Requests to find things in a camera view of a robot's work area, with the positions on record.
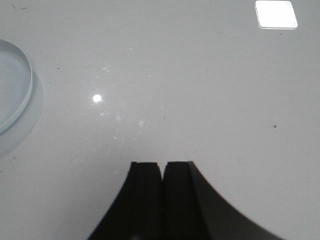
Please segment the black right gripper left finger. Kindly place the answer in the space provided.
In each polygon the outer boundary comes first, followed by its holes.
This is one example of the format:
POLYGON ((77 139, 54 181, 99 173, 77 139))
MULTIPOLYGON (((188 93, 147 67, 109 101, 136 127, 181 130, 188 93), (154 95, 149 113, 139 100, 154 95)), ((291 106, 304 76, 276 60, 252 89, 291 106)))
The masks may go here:
POLYGON ((160 240, 162 176, 155 162, 132 162, 119 191, 90 240, 160 240))

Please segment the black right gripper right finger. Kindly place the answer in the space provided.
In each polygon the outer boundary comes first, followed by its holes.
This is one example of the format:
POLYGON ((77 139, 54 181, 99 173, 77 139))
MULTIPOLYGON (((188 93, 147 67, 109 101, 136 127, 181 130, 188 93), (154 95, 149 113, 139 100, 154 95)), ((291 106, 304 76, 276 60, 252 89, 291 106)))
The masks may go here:
POLYGON ((163 175, 166 240, 278 240, 228 203, 192 161, 168 162, 163 175))

